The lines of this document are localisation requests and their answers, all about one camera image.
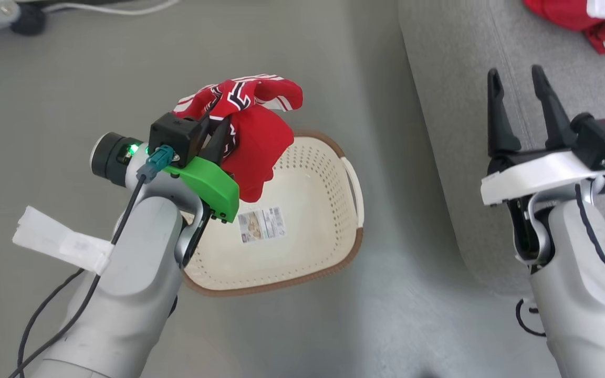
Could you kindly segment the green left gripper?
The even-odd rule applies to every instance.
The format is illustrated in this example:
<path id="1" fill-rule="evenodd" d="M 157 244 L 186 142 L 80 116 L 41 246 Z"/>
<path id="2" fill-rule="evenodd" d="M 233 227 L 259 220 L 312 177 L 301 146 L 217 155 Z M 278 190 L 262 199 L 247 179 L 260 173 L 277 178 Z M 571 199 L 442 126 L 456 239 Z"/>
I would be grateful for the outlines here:
<path id="1" fill-rule="evenodd" d="M 237 131 L 230 126 L 231 117 L 212 120 L 206 117 L 199 121 L 202 145 L 199 157 L 194 157 L 184 168 L 169 165 L 164 169 L 177 175 L 185 186 L 208 204 L 215 216 L 226 223 L 232 223 L 239 207 L 239 187 L 237 182 L 212 161 L 225 163 L 237 148 Z"/>

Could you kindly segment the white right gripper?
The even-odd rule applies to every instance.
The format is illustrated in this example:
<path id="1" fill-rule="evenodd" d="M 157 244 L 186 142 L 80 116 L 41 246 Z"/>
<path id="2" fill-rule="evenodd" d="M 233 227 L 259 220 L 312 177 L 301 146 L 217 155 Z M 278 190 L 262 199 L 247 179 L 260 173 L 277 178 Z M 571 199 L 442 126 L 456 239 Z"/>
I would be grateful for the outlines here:
<path id="1" fill-rule="evenodd" d="M 531 67 L 536 98 L 541 103 L 547 150 L 571 148 L 576 134 L 570 118 L 540 65 Z M 538 192 L 553 191 L 580 181 L 593 181 L 596 194 L 605 194 L 605 170 L 592 170 L 569 150 L 517 153 L 519 138 L 513 134 L 504 106 L 504 86 L 496 68 L 487 74 L 487 176 L 481 180 L 481 199 L 485 206 L 504 203 Z"/>

